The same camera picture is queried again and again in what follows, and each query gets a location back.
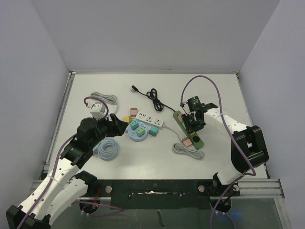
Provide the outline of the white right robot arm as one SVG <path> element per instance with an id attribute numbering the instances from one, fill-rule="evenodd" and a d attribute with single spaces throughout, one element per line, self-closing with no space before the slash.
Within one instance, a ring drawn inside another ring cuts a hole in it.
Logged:
<path id="1" fill-rule="evenodd" d="M 180 104 L 187 105 L 189 112 L 182 115 L 182 121 L 189 134 L 210 125 L 231 140 L 230 161 L 213 176 L 212 189 L 223 195 L 229 185 L 243 176 L 256 176 L 255 168 L 269 160 L 263 132 L 260 127 L 242 124 L 224 114 L 222 107 L 213 103 L 201 103 L 198 96 Z"/>

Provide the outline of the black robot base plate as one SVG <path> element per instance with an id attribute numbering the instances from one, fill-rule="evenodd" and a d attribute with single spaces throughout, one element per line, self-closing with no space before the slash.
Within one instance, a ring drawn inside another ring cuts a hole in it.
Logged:
<path id="1" fill-rule="evenodd" d="M 128 209 L 211 208 L 221 195 L 239 196 L 240 192 L 216 184 L 212 179 L 182 180 L 101 180 L 89 184 L 85 198 L 109 198 L 110 205 Z"/>

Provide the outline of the small pink charger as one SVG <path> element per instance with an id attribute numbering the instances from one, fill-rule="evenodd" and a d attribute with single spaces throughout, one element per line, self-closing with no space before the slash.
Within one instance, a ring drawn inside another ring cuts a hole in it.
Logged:
<path id="1" fill-rule="evenodd" d="M 192 141 L 187 137 L 182 139 L 182 143 L 185 147 L 190 147 L 193 145 Z"/>

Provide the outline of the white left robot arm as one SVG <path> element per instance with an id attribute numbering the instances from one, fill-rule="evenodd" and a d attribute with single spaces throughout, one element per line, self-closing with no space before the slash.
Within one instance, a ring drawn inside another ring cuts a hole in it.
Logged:
<path id="1" fill-rule="evenodd" d="M 96 120 L 85 118 L 60 147 L 53 169 L 18 206 L 11 206 L 6 218 L 11 229 L 49 229 L 56 218 L 76 199 L 92 196 L 96 176 L 81 168 L 93 156 L 93 149 L 107 137 L 122 136 L 128 126 L 115 114 Z"/>

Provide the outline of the teal charger dark base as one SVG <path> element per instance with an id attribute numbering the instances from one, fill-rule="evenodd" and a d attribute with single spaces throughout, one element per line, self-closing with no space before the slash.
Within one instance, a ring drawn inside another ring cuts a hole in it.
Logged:
<path id="1" fill-rule="evenodd" d="M 156 137 L 156 135 L 158 134 L 159 132 L 159 128 L 155 127 L 155 126 L 151 126 L 148 133 L 151 135 L 151 136 L 154 136 Z"/>

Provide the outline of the pink brown charger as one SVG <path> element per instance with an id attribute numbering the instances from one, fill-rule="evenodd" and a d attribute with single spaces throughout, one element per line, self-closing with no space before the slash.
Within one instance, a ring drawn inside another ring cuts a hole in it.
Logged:
<path id="1" fill-rule="evenodd" d="M 178 120 L 180 123 L 183 123 L 183 117 L 182 117 L 182 113 L 178 114 Z"/>

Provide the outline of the mint green charger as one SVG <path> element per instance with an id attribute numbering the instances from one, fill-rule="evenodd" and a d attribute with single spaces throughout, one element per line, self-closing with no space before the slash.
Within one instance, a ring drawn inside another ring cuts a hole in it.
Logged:
<path id="1" fill-rule="evenodd" d="M 139 127 L 136 130 L 136 134 L 137 134 L 138 137 L 146 136 L 146 128 L 144 126 Z"/>

